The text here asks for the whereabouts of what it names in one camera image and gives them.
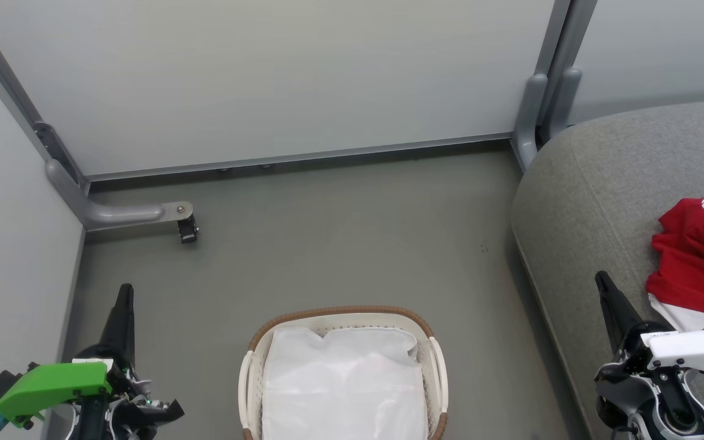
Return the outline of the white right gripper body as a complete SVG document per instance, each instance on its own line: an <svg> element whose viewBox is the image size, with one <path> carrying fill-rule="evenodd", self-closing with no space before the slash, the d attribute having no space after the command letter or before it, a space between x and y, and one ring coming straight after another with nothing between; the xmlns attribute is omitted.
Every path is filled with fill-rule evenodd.
<svg viewBox="0 0 704 440"><path fill-rule="evenodd" d="M704 328L681 332L635 329L624 339L624 359L634 359L635 370L667 367L704 371Z"/></svg>

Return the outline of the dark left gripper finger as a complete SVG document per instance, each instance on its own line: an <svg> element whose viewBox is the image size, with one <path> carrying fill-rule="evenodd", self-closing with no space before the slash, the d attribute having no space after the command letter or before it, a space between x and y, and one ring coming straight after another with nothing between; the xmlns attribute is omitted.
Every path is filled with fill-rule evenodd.
<svg viewBox="0 0 704 440"><path fill-rule="evenodd" d="M100 343L120 362L135 362L134 287L121 284Z"/></svg>

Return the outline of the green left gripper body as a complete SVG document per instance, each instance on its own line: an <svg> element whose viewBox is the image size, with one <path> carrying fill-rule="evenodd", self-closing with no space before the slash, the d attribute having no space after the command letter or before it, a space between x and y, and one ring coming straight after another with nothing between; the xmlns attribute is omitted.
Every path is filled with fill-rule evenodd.
<svg viewBox="0 0 704 440"><path fill-rule="evenodd" d="M120 362L103 345L80 351L71 362L36 365L27 373L0 374L0 415L17 428L42 411L86 397L112 397L129 387L134 362Z"/></svg>

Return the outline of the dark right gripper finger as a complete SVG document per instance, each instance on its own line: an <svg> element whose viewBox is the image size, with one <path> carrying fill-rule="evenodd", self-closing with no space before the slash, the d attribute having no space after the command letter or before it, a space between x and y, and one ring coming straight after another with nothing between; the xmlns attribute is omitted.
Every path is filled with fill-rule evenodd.
<svg viewBox="0 0 704 440"><path fill-rule="evenodd" d="M604 327L608 335L610 348L614 353L626 340L626 335L633 326L642 322L628 298L618 289L609 273L595 273L595 284L599 293L599 303L603 311Z"/></svg>

